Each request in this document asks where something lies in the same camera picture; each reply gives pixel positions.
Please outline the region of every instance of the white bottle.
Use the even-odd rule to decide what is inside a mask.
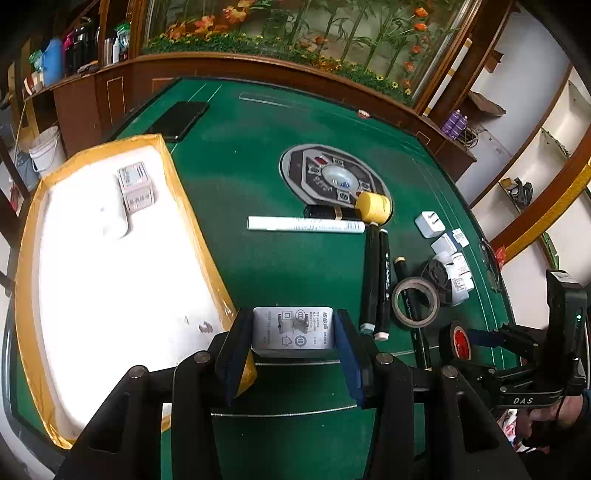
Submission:
[[[115,38],[115,43],[113,43],[113,63],[117,63],[119,61],[119,37]]]

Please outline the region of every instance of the black marker pen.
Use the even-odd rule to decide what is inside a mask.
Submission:
[[[370,223],[365,233],[365,260],[363,263],[363,286],[361,289],[361,310],[359,330],[373,333],[378,314],[379,283],[379,238],[378,224]]]
[[[375,323],[374,339],[377,342],[388,340],[390,336],[390,243],[388,231],[379,231],[379,284],[378,284],[378,318]]]

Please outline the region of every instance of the screw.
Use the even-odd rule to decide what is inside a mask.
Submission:
[[[441,369],[441,373],[445,375],[447,378],[456,378],[457,377],[457,369],[451,365],[444,365]]]
[[[144,373],[146,373],[146,369],[145,369],[145,367],[142,367],[141,365],[136,365],[135,367],[131,367],[129,369],[129,376],[131,378],[139,378]]]
[[[394,362],[394,357],[389,353],[380,352],[375,356],[375,359],[382,365],[389,365]]]
[[[200,352],[197,352],[195,355],[193,355],[193,360],[195,360],[198,364],[206,364],[209,362],[211,357],[211,354],[207,350],[201,350]]]

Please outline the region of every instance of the eyeglasses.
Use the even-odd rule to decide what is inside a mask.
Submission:
[[[485,238],[480,239],[480,254],[482,256],[482,262],[486,265],[486,276],[491,290],[497,293],[502,292],[501,271],[496,263],[495,252]]]

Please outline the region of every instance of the cardboard box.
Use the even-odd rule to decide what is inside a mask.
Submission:
[[[135,213],[154,203],[152,180],[148,176],[144,162],[120,168],[117,170],[117,178],[125,208],[129,213]]]

